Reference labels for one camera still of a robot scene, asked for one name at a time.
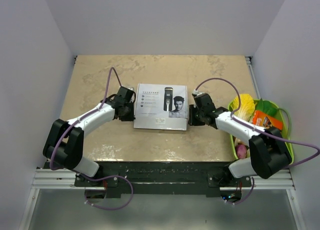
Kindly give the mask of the white clipper kit box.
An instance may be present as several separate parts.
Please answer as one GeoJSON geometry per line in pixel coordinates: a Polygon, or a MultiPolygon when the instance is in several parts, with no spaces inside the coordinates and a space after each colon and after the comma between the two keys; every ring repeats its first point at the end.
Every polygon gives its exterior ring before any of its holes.
{"type": "Polygon", "coordinates": [[[135,129],[186,131],[188,89],[185,85],[138,84],[135,129]]]}

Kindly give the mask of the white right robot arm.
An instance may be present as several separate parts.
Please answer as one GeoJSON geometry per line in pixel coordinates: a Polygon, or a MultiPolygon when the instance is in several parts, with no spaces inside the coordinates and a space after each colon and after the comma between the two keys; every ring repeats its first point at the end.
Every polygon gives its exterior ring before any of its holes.
{"type": "Polygon", "coordinates": [[[240,139],[249,147],[250,157],[235,160],[220,174],[227,186],[235,186],[246,176],[268,179],[292,163],[286,140],[278,128],[256,126],[234,116],[224,107],[216,108],[207,93],[195,90],[192,96],[194,104],[189,106],[190,126],[208,125],[240,139]]]}

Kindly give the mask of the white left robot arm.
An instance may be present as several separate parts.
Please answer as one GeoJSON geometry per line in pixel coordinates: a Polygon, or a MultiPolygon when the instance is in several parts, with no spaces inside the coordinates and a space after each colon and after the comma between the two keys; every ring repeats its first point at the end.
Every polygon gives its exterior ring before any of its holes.
{"type": "Polygon", "coordinates": [[[86,176],[92,186],[99,186],[104,174],[99,164],[83,155],[85,138],[102,125],[113,120],[132,122],[136,93],[131,88],[121,86],[86,113],[69,119],[53,122],[43,148],[43,155],[49,160],[53,171],[68,169],[86,176]]]}

